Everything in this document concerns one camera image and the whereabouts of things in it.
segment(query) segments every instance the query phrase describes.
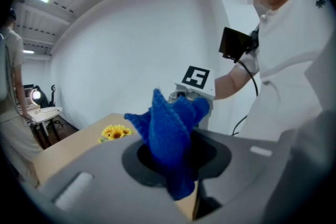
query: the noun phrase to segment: blue fabric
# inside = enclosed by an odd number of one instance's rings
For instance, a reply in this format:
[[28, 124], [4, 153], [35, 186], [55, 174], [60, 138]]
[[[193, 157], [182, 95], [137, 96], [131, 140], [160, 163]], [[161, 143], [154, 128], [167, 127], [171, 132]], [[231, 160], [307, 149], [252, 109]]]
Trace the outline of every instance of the blue fabric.
[[190, 167], [190, 133], [209, 112], [209, 103], [185, 97], [169, 104], [158, 89], [154, 90], [152, 107], [143, 115], [125, 114], [149, 147], [156, 169], [166, 177], [174, 200], [190, 195], [197, 173]]

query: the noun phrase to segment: black stand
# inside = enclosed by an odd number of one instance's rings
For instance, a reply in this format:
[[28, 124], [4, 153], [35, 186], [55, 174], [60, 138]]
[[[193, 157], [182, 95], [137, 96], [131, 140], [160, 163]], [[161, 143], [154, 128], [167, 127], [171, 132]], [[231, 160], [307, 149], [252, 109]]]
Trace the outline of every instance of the black stand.
[[38, 142], [40, 143], [40, 146], [45, 150], [46, 149], [46, 146], [44, 145], [42, 139], [41, 139], [41, 136], [40, 134], [38, 133], [38, 130], [37, 130], [37, 125], [34, 125], [33, 126], [33, 132], [35, 133], [36, 135], [36, 138], [38, 140]]
[[48, 135], [46, 133], [46, 130], [44, 129], [43, 123], [40, 123], [39, 125], [40, 125], [40, 129], [41, 129], [42, 135], [44, 137], [44, 140], [46, 141], [46, 143], [47, 143], [48, 146], [51, 146], [51, 143], [49, 141], [49, 138], [48, 138]]
[[52, 119], [50, 120], [50, 124], [51, 124], [51, 128], [52, 128], [52, 130], [53, 130], [53, 132], [55, 134], [55, 137], [56, 137], [57, 141], [61, 141], [61, 139], [59, 138], [58, 132], [56, 130], [55, 124], [52, 121]]

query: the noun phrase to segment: black palm tree logo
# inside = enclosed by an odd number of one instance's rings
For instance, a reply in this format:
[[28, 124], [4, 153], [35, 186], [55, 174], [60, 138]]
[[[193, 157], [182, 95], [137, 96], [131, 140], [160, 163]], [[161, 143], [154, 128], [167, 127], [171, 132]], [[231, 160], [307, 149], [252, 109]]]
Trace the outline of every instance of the black palm tree logo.
[[325, 0], [317, 0], [316, 1], [316, 6], [321, 8], [322, 5], [325, 5], [326, 4], [326, 1]]

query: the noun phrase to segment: sleeve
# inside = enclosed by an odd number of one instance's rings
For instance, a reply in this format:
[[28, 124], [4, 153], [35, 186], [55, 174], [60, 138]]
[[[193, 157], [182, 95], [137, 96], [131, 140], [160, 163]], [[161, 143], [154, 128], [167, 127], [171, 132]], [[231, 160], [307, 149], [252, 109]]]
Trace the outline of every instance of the sleeve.
[[[254, 51], [250, 52], [249, 54], [244, 53], [241, 56], [240, 61], [242, 61], [244, 65], [246, 65], [247, 69], [251, 73], [259, 72], [258, 62]], [[239, 62], [236, 63], [236, 66], [245, 69]]]
[[22, 38], [20, 36], [17, 36], [15, 52], [14, 52], [14, 61], [13, 61], [14, 67], [22, 65], [24, 63], [25, 55], [24, 55], [23, 50], [24, 50], [24, 47], [23, 47]]

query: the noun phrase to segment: hand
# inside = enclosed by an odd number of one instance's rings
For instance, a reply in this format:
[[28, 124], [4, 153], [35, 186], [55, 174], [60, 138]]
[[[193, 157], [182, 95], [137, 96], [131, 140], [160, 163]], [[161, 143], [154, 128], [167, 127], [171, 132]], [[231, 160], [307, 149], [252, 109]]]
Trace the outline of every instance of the hand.
[[30, 116], [27, 112], [26, 113], [22, 113], [22, 117], [24, 117], [27, 120], [30, 120], [32, 122], [35, 122], [34, 118], [32, 116]]

